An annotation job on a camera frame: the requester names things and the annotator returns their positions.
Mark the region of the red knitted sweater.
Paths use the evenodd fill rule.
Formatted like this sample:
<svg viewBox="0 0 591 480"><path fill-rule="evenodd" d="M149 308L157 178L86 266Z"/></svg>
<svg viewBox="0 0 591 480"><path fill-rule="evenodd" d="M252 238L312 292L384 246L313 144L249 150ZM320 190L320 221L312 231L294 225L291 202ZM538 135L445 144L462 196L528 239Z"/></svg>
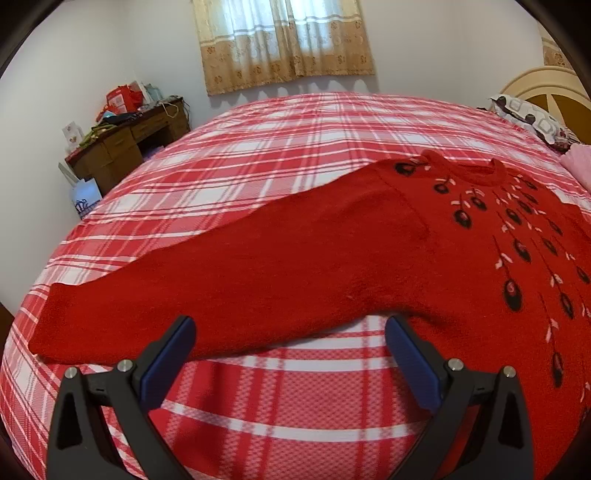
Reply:
<svg viewBox="0 0 591 480"><path fill-rule="evenodd" d="M470 366L514 366L535 475L556 467L590 404L590 225L498 160L383 160L101 278L56 283L29 348L108 365L187 315L192 357L225 357L386 312Z"/></svg>

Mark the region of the red white plaid bedsheet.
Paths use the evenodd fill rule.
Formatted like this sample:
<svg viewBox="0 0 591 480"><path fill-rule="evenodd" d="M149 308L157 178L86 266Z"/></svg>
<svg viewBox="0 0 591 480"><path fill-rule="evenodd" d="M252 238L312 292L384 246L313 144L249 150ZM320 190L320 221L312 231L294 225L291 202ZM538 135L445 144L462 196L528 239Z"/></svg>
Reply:
<svg viewBox="0 0 591 480"><path fill-rule="evenodd" d="M524 173L590 225L590 195L557 153L476 108L394 95L310 94L242 105L194 129L112 190L59 244L16 315L1 367L1 416L36 479L70 365L30 351L52 285L81 285L143 255L370 164L432 151ZM382 479L428 413L384 342L388 314L247 353L193 358L152 419L197 479Z"/></svg>

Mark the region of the white blue paper bag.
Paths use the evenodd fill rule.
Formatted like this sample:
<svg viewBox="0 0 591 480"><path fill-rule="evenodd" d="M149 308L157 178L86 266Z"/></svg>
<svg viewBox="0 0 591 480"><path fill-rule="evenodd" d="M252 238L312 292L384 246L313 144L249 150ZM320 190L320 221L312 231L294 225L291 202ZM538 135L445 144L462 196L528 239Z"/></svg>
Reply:
<svg viewBox="0 0 591 480"><path fill-rule="evenodd" d="M78 179L64 163L58 163L58 169L71 186L70 200L80 219L84 219L102 200L102 194L94 178Z"/></svg>

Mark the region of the brown wooden desk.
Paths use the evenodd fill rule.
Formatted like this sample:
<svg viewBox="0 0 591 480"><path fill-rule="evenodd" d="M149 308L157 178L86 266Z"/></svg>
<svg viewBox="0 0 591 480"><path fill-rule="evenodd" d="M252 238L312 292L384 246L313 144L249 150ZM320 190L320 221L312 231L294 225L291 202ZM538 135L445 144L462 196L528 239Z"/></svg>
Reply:
<svg viewBox="0 0 591 480"><path fill-rule="evenodd" d="M150 153L179 140L189 130L188 105L183 97L172 97L98 133L70 154L66 163L78 179L94 179L106 195Z"/></svg>

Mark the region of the pink floral blanket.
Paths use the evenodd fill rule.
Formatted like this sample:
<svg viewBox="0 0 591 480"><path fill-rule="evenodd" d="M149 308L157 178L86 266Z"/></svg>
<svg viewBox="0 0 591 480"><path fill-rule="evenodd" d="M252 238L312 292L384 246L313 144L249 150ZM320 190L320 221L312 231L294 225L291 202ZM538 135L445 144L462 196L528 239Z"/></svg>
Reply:
<svg viewBox="0 0 591 480"><path fill-rule="evenodd" d="M561 165L584 187L591 192L591 146L573 144L560 157Z"/></svg>

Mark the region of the white floral card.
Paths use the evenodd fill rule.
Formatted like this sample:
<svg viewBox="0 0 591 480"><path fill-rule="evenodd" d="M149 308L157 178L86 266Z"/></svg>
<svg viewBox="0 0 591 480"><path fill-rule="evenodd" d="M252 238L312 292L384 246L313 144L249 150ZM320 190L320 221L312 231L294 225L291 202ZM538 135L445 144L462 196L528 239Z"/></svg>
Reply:
<svg viewBox="0 0 591 480"><path fill-rule="evenodd" d="M75 122L70 122L68 125L62 128L62 133L66 140L66 152L71 154L78 149L84 140L85 134L79 125Z"/></svg>

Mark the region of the grey patterned pillow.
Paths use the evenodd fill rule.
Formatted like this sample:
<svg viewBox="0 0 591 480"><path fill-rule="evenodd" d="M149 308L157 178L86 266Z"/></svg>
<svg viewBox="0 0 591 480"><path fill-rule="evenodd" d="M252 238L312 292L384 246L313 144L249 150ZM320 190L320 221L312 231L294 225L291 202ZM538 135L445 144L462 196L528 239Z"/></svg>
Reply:
<svg viewBox="0 0 591 480"><path fill-rule="evenodd" d="M572 130L533 103L506 94L492 96L490 100L491 112L533 134L559 153L566 153L572 145L580 144Z"/></svg>

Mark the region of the red gift bag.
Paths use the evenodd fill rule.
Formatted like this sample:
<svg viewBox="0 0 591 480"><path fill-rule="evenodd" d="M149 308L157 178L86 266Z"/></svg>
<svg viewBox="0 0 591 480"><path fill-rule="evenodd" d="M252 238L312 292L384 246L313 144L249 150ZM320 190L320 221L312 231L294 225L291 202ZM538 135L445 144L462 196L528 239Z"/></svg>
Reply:
<svg viewBox="0 0 591 480"><path fill-rule="evenodd" d="M106 105L116 115L134 113L143 105L143 94L128 85L118 86L106 95Z"/></svg>

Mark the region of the cream wooden headboard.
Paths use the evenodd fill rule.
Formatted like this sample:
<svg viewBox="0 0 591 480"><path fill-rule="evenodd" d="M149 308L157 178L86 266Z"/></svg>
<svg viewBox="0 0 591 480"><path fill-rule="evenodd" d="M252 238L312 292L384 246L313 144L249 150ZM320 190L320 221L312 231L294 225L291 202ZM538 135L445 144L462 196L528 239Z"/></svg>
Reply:
<svg viewBox="0 0 591 480"><path fill-rule="evenodd" d="M590 142L590 97L574 71L558 66L530 69L501 92L544 108L584 143Z"/></svg>

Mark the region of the beige patterned curtain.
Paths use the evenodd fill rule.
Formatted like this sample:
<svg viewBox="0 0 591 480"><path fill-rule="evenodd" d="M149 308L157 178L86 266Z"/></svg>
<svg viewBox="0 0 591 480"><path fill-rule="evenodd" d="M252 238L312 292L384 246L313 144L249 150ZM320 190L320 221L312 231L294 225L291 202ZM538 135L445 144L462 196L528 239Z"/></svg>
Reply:
<svg viewBox="0 0 591 480"><path fill-rule="evenodd" d="M194 1L209 96L301 78L373 76L358 1Z"/></svg>

